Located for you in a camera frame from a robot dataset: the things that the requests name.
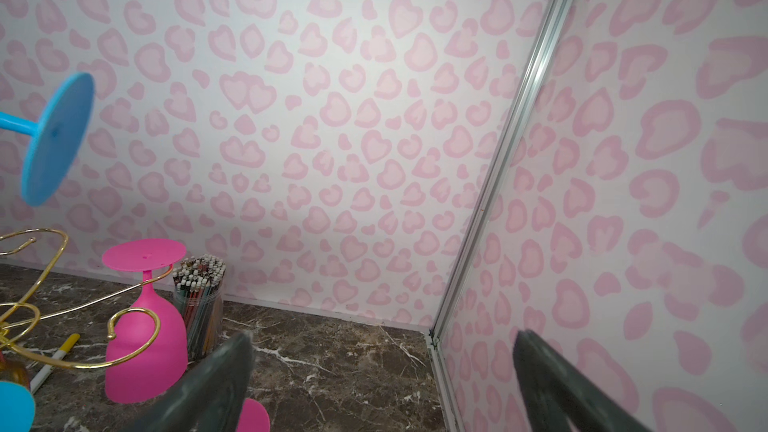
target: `blue glass stem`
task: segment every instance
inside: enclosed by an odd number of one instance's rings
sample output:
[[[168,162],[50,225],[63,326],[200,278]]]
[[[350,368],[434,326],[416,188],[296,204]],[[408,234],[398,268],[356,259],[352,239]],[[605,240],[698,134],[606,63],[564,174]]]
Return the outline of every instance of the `blue glass stem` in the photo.
[[[0,112],[0,129],[13,130],[14,132],[33,136],[38,131],[38,124]]]

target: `pencil holder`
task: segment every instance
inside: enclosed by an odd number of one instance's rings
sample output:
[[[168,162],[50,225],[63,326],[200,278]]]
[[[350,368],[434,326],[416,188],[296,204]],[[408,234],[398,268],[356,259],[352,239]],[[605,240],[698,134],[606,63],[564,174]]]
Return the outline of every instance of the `pencil holder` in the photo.
[[[221,288],[189,291],[176,288],[174,305],[187,326],[189,360],[201,360],[219,344],[224,297]]]

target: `jar of pencils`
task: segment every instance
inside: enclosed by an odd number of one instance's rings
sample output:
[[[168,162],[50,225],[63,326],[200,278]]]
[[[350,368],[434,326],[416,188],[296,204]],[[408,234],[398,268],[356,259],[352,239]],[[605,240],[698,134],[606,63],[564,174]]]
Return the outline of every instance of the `jar of pencils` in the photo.
[[[226,266],[213,255],[187,258],[174,270],[174,305],[187,326],[189,360],[201,360],[219,344]]]

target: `silver metal frame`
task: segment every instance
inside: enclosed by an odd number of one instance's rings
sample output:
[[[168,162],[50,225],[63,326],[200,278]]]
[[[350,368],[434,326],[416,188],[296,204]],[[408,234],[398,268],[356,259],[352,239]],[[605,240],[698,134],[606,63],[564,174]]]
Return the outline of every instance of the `silver metal frame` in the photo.
[[[438,388],[443,397],[443,413],[446,427],[449,430],[463,432],[464,424],[458,413],[458,408],[456,408],[456,399],[450,386],[440,343],[444,334],[448,332],[448,323],[456,309],[456,303],[461,297],[467,276],[472,270],[473,258],[478,252],[485,224],[488,222],[488,216],[493,208],[493,202],[504,183],[504,173],[507,171],[509,161],[513,158],[514,151],[518,148],[520,139],[523,137],[539,91],[549,72],[563,24],[572,3],[573,0],[550,0],[547,5],[520,81],[520,88],[509,109],[502,136],[488,167],[488,174],[480,191],[480,199],[472,212],[467,233],[458,251],[446,294],[443,295],[440,302],[435,325],[430,331],[432,342],[429,350],[432,354],[432,364],[435,369]]]

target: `pink object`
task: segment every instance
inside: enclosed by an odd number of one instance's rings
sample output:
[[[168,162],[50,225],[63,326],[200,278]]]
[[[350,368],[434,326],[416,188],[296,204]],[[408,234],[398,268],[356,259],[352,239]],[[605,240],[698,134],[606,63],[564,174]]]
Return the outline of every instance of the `pink object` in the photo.
[[[245,399],[236,432],[270,432],[270,416],[262,404]]]
[[[166,268],[182,259],[187,248],[174,240],[148,238],[115,245],[101,260],[121,272]],[[104,391],[113,402],[133,404],[154,398],[176,383],[187,369],[187,329],[172,303],[160,297],[148,284],[132,307],[148,308],[160,318],[158,338],[136,358],[107,369]],[[154,331],[152,319],[140,312],[124,315],[114,328],[117,337],[107,346],[107,360],[115,360],[141,347]]]

